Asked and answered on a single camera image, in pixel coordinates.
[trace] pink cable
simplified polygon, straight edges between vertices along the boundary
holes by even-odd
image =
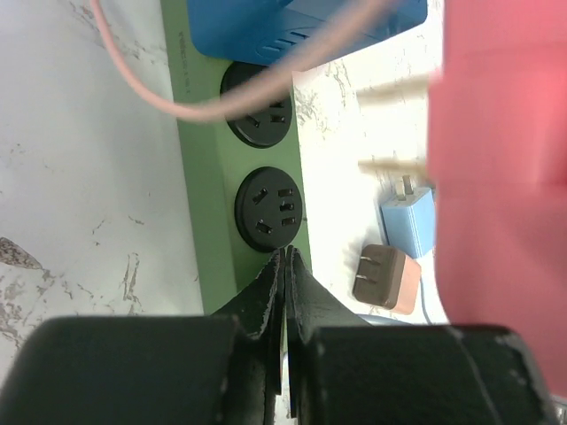
[[[360,36],[360,32],[373,25],[388,11],[391,3],[392,0],[351,0],[329,24],[291,55],[282,59],[277,66],[267,68],[220,99],[211,99],[200,104],[177,104],[147,89],[134,75],[114,42],[100,0],[90,0],[105,47],[130,87],[160,111],[182,120],[203,122],[234,120],[280,100],[291,87],[292,72],[306,71],[326,62],[333,53],[347,47]]]

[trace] charger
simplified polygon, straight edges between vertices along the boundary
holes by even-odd
[[[380,206],[388,244],[405,252],[422,266],[421,304],[425,320],[431,324],[425,309],[425,287],[439,300],[433,266],[435,248],[435,202],[431,188],[414,188],[408,175],[396,183],[395,196]],[[443,312],[440,301],[436,311]]]

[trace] green power strip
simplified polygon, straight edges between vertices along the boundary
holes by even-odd
[[[231,63],[197,52],[184,0],[162,0],[161,9],[175,101],[195,103],[218,97]],[[203,308],[213,313],[245,288],[271,255],[253,250],[238,233],[234,202],[245,177],[260,167],[280,168],[293,178],[305,203],[297,122],[294,113],[288,134],[267,149],[242,142],[226,122],[179,121],[178,127]],[[310,267],[305,217],[293,245]]]

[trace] blue plastic box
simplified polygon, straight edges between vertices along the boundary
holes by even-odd
[[[351,0],[187,0],[191,39],[203,55],[268,66],[306,40],[346,1]],[[426,18],[426,0],[402,0],[395,13],[334,58],[382,42]]]

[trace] white marble table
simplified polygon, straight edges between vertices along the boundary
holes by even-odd
[[[383,241],[377,203],[391,193],[357,162],[422,156],[427,104],[361,109],[355,93],[439,65],[442,1],[430,8],[423,26],[296,85],[314,274],[357,313],[372,310],[350,295],[357,257]],[[170,97],[159,1],[105,9],[136,73]],[[0,52],[0,382],[49,317],[202,313],[175,121],[122,81],[87,1],[4,0]]]

